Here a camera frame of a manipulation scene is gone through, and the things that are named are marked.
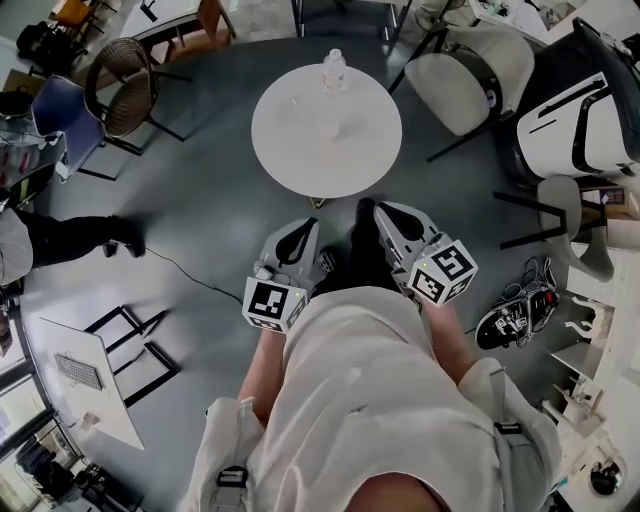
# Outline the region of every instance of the black bag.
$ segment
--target black bag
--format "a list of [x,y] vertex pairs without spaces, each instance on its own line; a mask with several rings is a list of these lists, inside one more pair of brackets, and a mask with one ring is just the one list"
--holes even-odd
[[7,117],[26,116],[29,113],[31,102],[33,102],[33,96],[29,94],[25,86],[20,86],[15,91],[2,92],[0,93],[0,115]]

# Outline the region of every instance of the plastic water bottle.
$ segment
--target plastic water bottle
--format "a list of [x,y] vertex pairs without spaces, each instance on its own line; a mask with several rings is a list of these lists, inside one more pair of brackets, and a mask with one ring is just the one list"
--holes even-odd
[[324,58],[324,92],[338,94],[345,87],[344,74],[347,69],[347,61],[342,52],[334,48]]

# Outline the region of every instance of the person's leg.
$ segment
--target person's leg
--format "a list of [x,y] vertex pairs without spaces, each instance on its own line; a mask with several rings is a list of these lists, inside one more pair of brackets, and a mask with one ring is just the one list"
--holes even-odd
[[380,231],[374,219],[375,202],[362,198],[356,212],[356,225],[351,233],[351,255],[348,273],[353,286],[376,286],[400,292],[391,275],[386,251],[380,245]]
[[335,247],[332,245],[324,247],[318,256],[318,263],[325,272],[326,277],[313,289],[313,293],[311,294],[312,299],[323,293],[335,292],[352,287],[349,275],[344,268],[344,264],[341,263],[340,256]]
[[123,243],[135,256],[144,254],[144,241],[126,220],[117,217],[77,217],[56,221],[35,214],[19,214],[29,230],[34,268],[85,256],[110,240]]

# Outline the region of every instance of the keyboard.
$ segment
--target keyboard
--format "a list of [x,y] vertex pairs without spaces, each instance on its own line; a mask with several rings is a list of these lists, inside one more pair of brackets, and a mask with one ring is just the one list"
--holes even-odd
[[100,379],[98,379],[98,371],[93,366],[79,363],[62,354],[55,354],[54,356],[58,371],[62,375],[69,377],[74,382],[80,382],[85,386],[102,391],[102,385],[100,384]]

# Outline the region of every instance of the orange chair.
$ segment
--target orange chair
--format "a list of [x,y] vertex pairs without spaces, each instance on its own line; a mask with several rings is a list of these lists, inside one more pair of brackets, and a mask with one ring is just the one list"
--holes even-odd
[[96,11],[100,9],[100,7],[107,7],[117,12],[113,7],[104,2],[98,2],[94,6],[89,6],[82,0],[66,0],[62,9],[60,9],[53,19],[61,26],[75,29],[78,32],[81,31],[85,23],[88,23],[90,27],[104,34],[102,29],[93,23]]

